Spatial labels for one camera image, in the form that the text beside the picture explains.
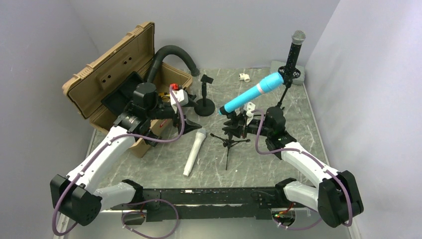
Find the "black round-base mic stand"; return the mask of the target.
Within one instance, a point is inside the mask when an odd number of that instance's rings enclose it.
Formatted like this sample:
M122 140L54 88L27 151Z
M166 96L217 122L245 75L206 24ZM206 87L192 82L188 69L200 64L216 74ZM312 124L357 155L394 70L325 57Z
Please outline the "black round-base mic stand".
M196 101L197 105L194 107L194 111L199 116L208 117L215 111L214 102L207 98L207 84L212 84L213 78L204 74L201 77L201 83L202 98Z

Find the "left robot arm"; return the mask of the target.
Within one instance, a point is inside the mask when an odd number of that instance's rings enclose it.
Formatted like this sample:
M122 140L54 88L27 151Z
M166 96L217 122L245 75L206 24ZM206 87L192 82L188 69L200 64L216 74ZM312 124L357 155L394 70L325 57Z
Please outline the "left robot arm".
M171 143L188 132L188 120L182 107L188 103L188 93L183 89L170 86L170 113L179 118L179 134L173 139L158 139L141 134L130 133L125 128L114 126L97 148L75 169L66 176L56 175L50 182L50 190L54 212L52 229L55 235L65 233L57 230L57 216L64 215L75 222L86 226L90 224L100 211L118 204L126 204L130 209L142 205L142 187L132 181L120 182L117 185L99 188L101 178L118 158L127 151L137 139L156 143Z

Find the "white microphone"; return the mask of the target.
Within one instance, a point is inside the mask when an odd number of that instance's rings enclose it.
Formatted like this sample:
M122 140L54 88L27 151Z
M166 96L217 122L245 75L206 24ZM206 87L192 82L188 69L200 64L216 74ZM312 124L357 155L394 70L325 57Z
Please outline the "white microphone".
M192 145L190 154L188 156L187 162L186 162L185 167L184 167L183 175L185 177L189 177L190 172L193 168L194 162L197 158L198 152L200 150L200 147L201 147L204 139L206 138L206 136L207 136L207 131L205 129L200 128L200 129L197 130L195 141Z

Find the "cyan blue microphone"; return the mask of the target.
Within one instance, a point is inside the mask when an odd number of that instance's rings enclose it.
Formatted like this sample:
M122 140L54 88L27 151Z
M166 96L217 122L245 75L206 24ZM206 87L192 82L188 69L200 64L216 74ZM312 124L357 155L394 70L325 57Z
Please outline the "cyan blue microphone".
M273 91L282 84L284 84L284 79L281 74L278 72L272 73L263 78L255 86L251 87L244 93L240 94L239 96L233 98L231 101L224 104L222 107L219 108L218 113L220 115L228 115L229 113L235 111L237 108L243 106L244 104L263 94Z

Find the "black tripod stand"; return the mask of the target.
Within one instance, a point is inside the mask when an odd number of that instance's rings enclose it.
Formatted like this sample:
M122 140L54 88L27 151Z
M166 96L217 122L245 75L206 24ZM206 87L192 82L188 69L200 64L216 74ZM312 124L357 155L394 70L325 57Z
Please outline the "black tripod stand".
M297 68L292 70L288 66L281 66L278 69L278 73L282 76L282 78L284 80L283 85L285 86L284 92L283 92L280 100L277 103L277 106L281 107L283 99L285 98L285 95L286 95L288 89L291 87L293 80L299 78L301 76L301 72Z
M227 115L227 118L230 119L230 118L235 117L235 116L244 116L245 121L247 119L246 112L243 111L243 110L241 110L241 112L238 113L238 114L236 112L231 112ZM222 130L224 131L224 135L227 135L227 134L225 134L225 128L226 128L226 126L224 126L222 128ZM222 141L223 147L227 148L225 170L227 170L227 167L228 167L228 158L229 158L230 149L232 147L234 147L235 145L239 144L240 142L250 142L250 139L246 139L246 137L245 138L237 138L237 137L234 137L234 136L231 136L231 135L227 135L227 138L222 138L222 137L219 137L219 136L217 136L213 133L210 133L210 136L215 137L217 139L220 139Z

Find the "white pipe elbow fitting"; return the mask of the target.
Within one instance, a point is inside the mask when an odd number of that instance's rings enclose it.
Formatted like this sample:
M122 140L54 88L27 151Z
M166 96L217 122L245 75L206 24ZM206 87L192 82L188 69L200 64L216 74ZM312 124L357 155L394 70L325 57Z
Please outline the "white pipe elbow fitting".
M240 73L238 78L239 78L240 81L244 81L244 82L247 82L247 83L251 81L250 76L248 74L245 74L245 73Z

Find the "black glitter microphone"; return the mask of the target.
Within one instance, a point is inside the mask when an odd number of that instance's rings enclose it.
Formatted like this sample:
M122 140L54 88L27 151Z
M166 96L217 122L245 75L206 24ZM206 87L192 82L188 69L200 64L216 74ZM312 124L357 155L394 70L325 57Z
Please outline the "black glitter microphone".
M301 75L300 71L296 68L296 64L305 39L306 34L302 30L296 30L292 35L292 44L284 67L285 82L292 82L293 79L296 79Z

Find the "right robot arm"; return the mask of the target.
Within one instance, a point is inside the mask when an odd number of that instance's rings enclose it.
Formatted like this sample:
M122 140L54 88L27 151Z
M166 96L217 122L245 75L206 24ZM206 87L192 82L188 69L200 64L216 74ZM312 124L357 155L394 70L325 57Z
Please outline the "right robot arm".
M353 218L364 211L355 176L345 170L338 171L311 153L286 130L286 119L280 107L269 107L260 111L261 118L255 119L251 111L228 112L221 107L219 113L227 116L223 130L236 137L256 136L255 149L259 154L273 154L297 170L312 183L305 185L289 178L279 182L275 188L274 200L285 207L291 202L299 203L319 213L330 227L350 227Z

